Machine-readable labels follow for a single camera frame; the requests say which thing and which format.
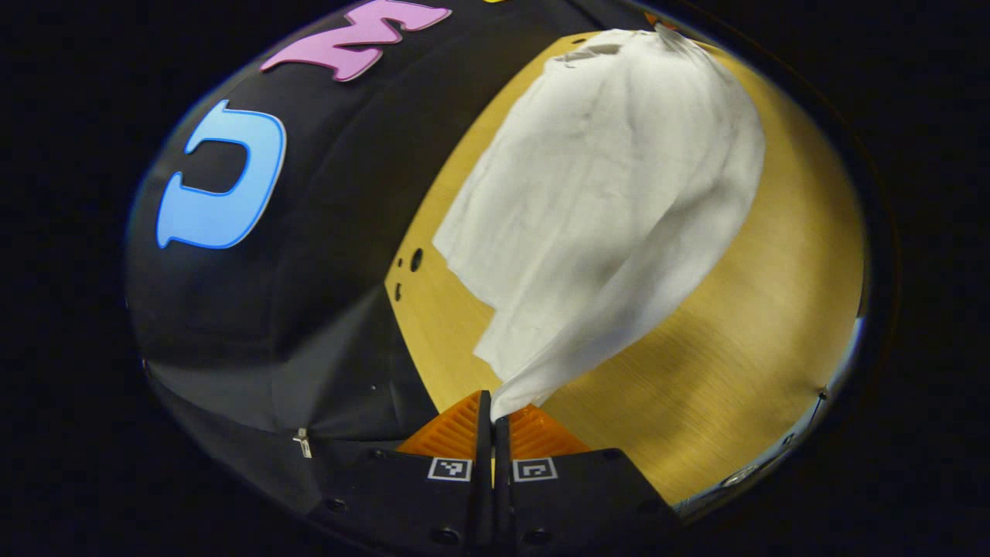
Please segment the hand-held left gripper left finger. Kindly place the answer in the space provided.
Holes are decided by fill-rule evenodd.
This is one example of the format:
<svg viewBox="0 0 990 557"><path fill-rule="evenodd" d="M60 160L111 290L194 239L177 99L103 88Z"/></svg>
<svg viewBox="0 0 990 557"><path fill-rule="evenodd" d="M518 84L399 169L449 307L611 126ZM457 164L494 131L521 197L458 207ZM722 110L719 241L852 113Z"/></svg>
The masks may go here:
<svg viewBox="0 0 990 557"><path fill-rule="evenodd" d="M393 450L329 475L309 518L369 554L470 554L490 537L490 395L475 391Z"/></svg>

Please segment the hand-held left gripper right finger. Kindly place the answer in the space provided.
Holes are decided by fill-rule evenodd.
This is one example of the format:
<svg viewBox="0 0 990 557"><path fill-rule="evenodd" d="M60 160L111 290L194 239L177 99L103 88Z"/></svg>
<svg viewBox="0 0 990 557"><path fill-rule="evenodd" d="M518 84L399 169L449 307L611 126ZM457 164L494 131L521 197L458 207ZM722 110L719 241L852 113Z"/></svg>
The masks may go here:
<svg viewBox="0 0 990 557"><path fill-rule="evenodd" d="M495 424L501 555L647 555L681 518L618 448L594 450L533 405Z"/></svg>

